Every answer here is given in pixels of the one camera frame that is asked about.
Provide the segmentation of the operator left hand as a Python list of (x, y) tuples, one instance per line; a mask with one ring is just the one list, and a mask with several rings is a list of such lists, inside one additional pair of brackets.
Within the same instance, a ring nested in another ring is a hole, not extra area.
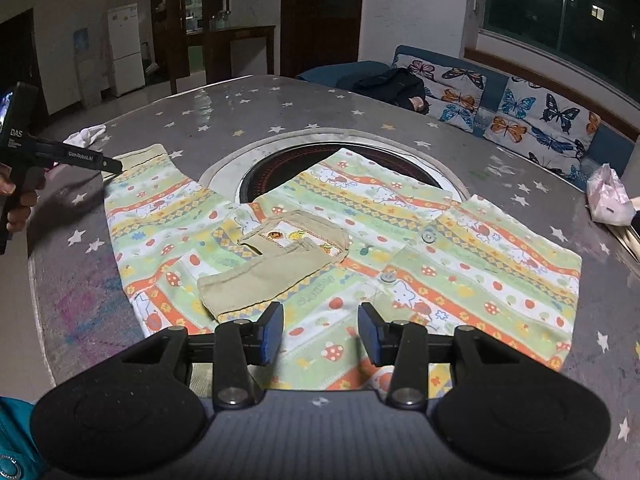
[[(0, 186), (2, 196), (11, 196), (15, 193), (16, 186), (10, 178), (10, 168), (7, 166), (1, 166)], [(17, 233), (24, 230), (26, 221), (32, 212), (32, 207), (35, 206), (38, 200), (38, 191), (41, 191), (46, 186), (46, 178), (41, 177), (31, 191), (21, 192), (20, 200), (18, 203), (8, 212), (8, 220), (6, 220), (6, 229), (9, 233)]]

